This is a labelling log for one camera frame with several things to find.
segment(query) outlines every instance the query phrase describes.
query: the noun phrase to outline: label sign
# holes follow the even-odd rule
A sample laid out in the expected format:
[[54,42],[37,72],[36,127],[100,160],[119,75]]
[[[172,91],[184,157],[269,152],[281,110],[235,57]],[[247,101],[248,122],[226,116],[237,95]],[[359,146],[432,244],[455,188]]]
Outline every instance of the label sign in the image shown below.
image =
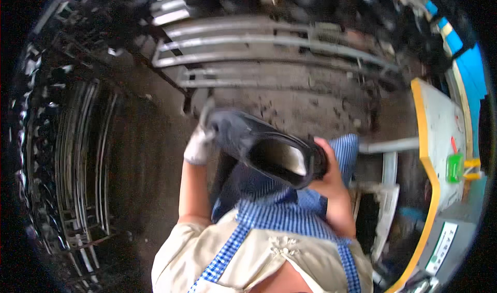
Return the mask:
[[443,263],[443,260],[447,256],[450,245],[456,236],[457,224],[444,222],[442,226],[442,231],[438,237],[437,244],[433,250],[432,257],[426,264],[426,271],[432,275],[436,275],[437,271]]

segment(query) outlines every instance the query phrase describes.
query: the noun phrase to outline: worker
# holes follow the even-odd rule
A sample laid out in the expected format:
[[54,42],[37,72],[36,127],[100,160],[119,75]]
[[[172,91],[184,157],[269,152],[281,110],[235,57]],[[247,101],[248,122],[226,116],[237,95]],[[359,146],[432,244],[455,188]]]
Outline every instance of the worker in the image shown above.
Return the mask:
[[212,210],[207,189],[214,139],[215,132],[201,122],[185,149],[179,219],[154,260],[155,293],[373,291],[373,270],[355,239],[342,180],[342,175],[350,180],[357,136],[332,141],[338,161],[328,141],[315,138],[328,169],[307,190],[235,166],[223,190],[238,190],[241,195],[233,196],[240,199],[221,213],[225,206],[216,203]]

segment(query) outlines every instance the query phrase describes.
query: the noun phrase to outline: blue gingham apron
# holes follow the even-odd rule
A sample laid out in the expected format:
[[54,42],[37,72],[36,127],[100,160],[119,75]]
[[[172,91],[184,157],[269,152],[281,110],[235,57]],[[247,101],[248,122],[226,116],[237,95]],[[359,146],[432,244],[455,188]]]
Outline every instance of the blue gingham apron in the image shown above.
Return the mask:
[[[339,162],[344,183],[350,180],[359,149],[356,135],[330,141]],[[331,240],[337,245],[349,292],[360,292],[359,277],[348,245],[350,239],[338,237],[323,221],[327,200],[313,190],[295,190],[243,164],[237,165],[221,191],[213,209],[213,222],[234,207],[238,209],[235,228],[212,262],[192,285],[195,292],[200,279],[217,283],[230,260],[251,229],[270,229]]]

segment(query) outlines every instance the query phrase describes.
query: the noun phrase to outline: shoe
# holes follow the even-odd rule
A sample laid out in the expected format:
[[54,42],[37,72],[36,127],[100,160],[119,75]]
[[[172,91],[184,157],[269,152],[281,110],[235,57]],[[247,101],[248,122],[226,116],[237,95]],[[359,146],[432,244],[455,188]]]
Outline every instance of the shoe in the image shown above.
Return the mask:
[[326,154],[313,140],[284,134],[239,110],[217,109],[207,118],[220,149],[270,178],[301,189],[326,173]]

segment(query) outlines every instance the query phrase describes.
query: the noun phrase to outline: white glove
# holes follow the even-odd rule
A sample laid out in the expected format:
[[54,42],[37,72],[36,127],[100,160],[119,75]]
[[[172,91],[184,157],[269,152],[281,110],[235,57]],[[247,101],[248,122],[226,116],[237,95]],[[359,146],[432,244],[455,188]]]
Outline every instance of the white glove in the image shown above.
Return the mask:
[[206,128],[207,116],[214,109],[214,99],[210,98],[205,103],[197,127],[190,137],[183,158],[192,165],[205,165],[212,154],[216,132]]

